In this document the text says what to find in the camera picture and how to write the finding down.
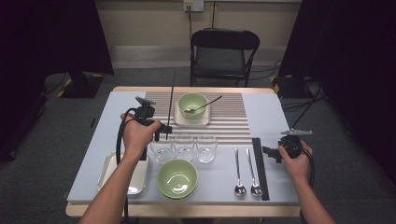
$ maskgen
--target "beige wall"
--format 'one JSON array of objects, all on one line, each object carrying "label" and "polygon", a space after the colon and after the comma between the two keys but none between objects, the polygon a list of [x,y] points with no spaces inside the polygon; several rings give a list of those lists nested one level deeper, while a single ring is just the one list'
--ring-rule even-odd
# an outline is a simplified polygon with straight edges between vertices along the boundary
[{"label": "beige wall", "polygon": [[[182,1],[97,3],[106,41],[111,46],[188,46],[190,23]],[[192,31],[212,26],[256,33],[261,47],[284,47],[299,2],[209,2],[204,12],[191,13]]]}]

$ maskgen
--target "glass cup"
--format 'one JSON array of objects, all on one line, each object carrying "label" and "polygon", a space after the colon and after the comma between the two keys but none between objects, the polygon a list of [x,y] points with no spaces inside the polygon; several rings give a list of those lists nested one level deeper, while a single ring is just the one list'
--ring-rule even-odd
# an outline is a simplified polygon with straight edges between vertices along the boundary
[{"label": "glass cup", "polygon": [[154,158],[159,164],[165,164],[173,159],[172,141],[152,141],[150,143],[150,148],[154,152]]},{"label": "glass cup", "polygon": [[210,134],[200,135],[197,138],[197,158],[198,161],[209,163],[215,159],[218,140]]},{"label": "glass cup", "polygon": [[177,135],[174,139],[176,157],[185,161],[192,161],[194,157],[194,138],[189,134]]}]

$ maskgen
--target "spoon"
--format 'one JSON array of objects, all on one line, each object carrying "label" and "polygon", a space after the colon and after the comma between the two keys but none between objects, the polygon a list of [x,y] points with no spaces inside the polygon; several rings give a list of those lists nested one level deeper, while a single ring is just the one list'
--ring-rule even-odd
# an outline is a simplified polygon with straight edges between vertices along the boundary
[{"label": "spoon", "polygon": [[256,184],[256,180],[254,178],[254,173],[253,173],[253,167],[251,166],[250,151],[248,148],[247,148],[247,158],[248,158],[248,164],[250,165],[251,178],[253,179],[253,185],[251,186],[251,193],[254,196],[260,196],[262,195],[262,189],[260,188],[260,185]]},{"label": "spoon", "polygon": [[189,114],[194,114],[195,111],[197,111],[198,109],[201,109],[201,108],[204,107],[204,106],[207,106],[207,105],[212,104],[213,102],[217,101],[217,100],[218,100],[219,98],[221,98],[221,97],[222,97],[222,95],[219,96],[218,98],[216,98],[215,100],[213,100],[213,101],[207,103],[206,105],[201,105],[200,107],[198,107],[198,108],[196,108],[196,109],[185,109],[184,112],[185,112],[185,113],[189,113]]},{"label": "spoon", "polygon": [[244,196],[245,194],[247,194],[247,190],[241,184],[241,177],[239,175],[238,148],[235,149],[235,160],[236,160],[236,172],[238,173],[238,183],[235,186],[235,193],[238,196]]}]

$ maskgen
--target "white plate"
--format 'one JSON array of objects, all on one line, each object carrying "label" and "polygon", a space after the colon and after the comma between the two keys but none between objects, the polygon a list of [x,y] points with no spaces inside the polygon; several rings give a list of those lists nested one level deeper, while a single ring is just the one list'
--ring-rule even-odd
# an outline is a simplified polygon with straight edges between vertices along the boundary
[{"label": "white plate", "polygon": [[178,99],[175,105],[175,123],[178,125],[206,125],[210,121],[210,105],[206,106],[206,110],[200,119],[185,119],[178,109]]},{"label": "white plate", "polygon": [[[106,157],[105,165],[103,166],[102,173],[100,174],[98,180],[98,189],[100,190],[107,180],[110,178],[111,174],[113,174],[114,170],[117,167],[117,158],[116,152],[113,151]],[[131,183],[129,184],[128,194],[137,194],[146,185],[146,176],[149,168],[149,155],[145,161],[139,161],[134,168],[134,174],[132,175]]]}]

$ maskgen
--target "bowl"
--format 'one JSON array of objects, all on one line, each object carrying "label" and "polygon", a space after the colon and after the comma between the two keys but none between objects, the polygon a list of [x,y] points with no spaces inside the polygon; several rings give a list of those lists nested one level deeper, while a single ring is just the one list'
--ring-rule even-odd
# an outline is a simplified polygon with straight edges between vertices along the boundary
[{"label": "bowl", "polygon": [[[206,111],[206,106],[200,109],[197,108],[206,103],[206,97],[200,93],[186,93],[177,100],[178,110],[185,119],[200,119]],[[192,114],[184,112],[186,109],[197,110]]]},{"label": "bowl", "polygon": [[157,176],[160,191],[171,199],[184,199],[195,189],[198,174],[195,167],[184,160],[173,160],[163,165]]}]

